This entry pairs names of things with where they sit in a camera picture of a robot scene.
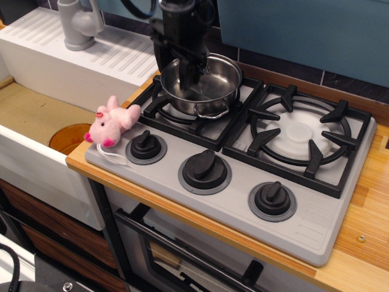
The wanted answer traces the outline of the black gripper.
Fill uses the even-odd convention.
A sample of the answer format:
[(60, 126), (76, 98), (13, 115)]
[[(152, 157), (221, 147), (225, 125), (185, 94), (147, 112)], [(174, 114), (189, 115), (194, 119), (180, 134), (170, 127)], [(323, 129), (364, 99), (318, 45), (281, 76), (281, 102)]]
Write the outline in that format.
[(160, 72), (179, 59), (180, 89), (185, 91), (198, 84), (207, 68), (210, 52), (204, 36), (210, 30), (210, 9), (186, 12), (162, 12), (162, 19), (152, 19), (151, 39)]

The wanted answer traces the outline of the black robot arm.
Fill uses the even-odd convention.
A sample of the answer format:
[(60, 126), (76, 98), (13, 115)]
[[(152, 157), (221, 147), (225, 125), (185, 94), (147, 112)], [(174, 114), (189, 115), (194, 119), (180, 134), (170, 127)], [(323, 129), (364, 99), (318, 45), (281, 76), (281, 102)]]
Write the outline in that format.
[(197, 84), (208, 70), (209, 49), (204, 36), (211, 29), (216, 10), (212, 1), (151, 1), (143, 12), (132, 1), (122, 4), (134, 16), (149, 19), (154, 54), (160, 71), (179, 62), (181, 90)]

